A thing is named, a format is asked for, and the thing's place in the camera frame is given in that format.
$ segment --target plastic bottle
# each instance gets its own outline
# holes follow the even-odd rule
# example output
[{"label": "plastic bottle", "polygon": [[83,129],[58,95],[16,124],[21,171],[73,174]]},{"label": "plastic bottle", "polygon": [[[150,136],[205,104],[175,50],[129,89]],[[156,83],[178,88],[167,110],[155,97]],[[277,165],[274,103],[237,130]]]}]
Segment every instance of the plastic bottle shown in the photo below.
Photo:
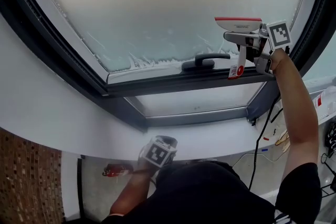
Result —
[{"label": "plastic bottle", "polygon": [[320,120],[336,111],[336,87],[329,86],[313,99],[317,117]]}]

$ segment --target gray floor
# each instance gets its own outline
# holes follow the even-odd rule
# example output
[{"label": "gray floor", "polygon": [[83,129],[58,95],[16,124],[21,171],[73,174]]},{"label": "gray floor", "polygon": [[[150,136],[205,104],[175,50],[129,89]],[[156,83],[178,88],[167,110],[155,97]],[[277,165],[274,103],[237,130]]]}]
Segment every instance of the gray floor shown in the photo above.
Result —
[{"label": "gray floor", "polygon": [[[324,133],[325,125],[320,126],[320,134]],[[324,148],[320,143],[320,152],[322,155]],[[279,189],[282,173],[284,171],[287,153],[282,154],[282,146],[272,146],[267,148],[268,151],[262,154],[269,158],[258,155],[257,157],[257,169],[252,186],[252,192],[260,195],[261,197],[269,200],[271,203],[275,203],[276,194]],[[234,166],[235,172],[240,176],[241,180],[248,186],[251,174],[253,171],[253,152],[236,154],[224,157],[217,157],[218,161],[227,162]],[[330,166],[336,169],[336,156],[333,159],[328,160]],[[130,175],[117,177],[104,177],[102,176],[103,168],[109,163],[120,163],[118,161],[86,157],[83,160],[82,165],[82,191],[83,191],[83,204],[84,209],[88,217],[93,220],[101,221],[109,213],[110,207],[117,199],[121,190],[128,182]],[[321,185],[327,185],[331,183],[333,175],[326,168],[325,165],[319,164],[319,176]],[[332,192],[330,188],[325,189],[328,192]],[[150,185],[149,196],[153,194],[155,187]],[[331,222],[336,217],[336,197],[330,196],[322,201],[321,213],[318,220],[324,222]]]}]

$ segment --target black t-shirt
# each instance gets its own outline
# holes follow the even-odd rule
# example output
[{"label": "black t-shirt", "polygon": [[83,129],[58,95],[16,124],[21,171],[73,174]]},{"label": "black t-shirt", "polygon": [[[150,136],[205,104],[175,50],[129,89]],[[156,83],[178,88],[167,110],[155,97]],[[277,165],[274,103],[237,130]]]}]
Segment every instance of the black t-shirt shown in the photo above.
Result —
[{"label": "black t-shirt", "polygon": [[166,167],[160,171],[156,187],[154,194],[131,212],[123,217],[108,216],[102,223],[275,223],[277,219],[277,223],[310,224],[322,199],[314,163],[303,164],[286,176],[275,206],[249,192],[225,163]]}]

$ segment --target window handle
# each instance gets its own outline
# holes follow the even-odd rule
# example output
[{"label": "window handle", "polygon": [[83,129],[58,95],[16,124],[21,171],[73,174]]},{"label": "window handle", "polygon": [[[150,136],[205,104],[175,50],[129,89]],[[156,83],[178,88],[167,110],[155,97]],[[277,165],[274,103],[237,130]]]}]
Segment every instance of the window handle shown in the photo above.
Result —
[{"label": "window handle", "polygon": [[195,61],[184,62],[182,71],[199,71],[213,69],[215,58],[230,59],[230,54],[199,54],[195,56]]}]

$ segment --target window frame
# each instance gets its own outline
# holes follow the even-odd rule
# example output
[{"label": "window frame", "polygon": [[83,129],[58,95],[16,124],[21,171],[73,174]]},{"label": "window frame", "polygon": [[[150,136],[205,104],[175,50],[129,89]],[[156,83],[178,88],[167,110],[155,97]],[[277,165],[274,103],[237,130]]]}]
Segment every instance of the window frame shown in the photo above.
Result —
[{"label": "window frame", "polygon": [[[333,7],[332,2],[333,0],[301,1],[292,28],[294,31],[291,31],[293,43],[296,43],[296,46],[290,54],[301,75],[306,73],[317,60],[336,29],[335,18],[332,18],[332,15],[336,14],[336,7]],[[79,46],[76,49],[71,46],[72,44],[70,45],[60,34],[36,0],[1,0],[0,6],[2,14],[13,30],[50,69],[91,101],[141,131],[146,131],[151,126],[204,123],[245,117],[253,120],[269,109],[279,92],[275,79],[257,73],[255,67],[247,67],[243,75],[236,80],[228,80],[229,69],[221,69],[180,73],[109,85],[107,83],[108,72],[100,68],[98,70],[96,64],[92,65],[93,59],[98,63],[92,53],[88,49],[84,50],[83,47],[79,48]],[[307,13],[304,7],[308,7],[307,9],[311,12]],[[86,54],[86,57],[80,54],[79,50]],[[188,91],[255,82],[266,83],[246,106],[233,109],[146,117],[141,104],[135,97],[143,94]]]}]

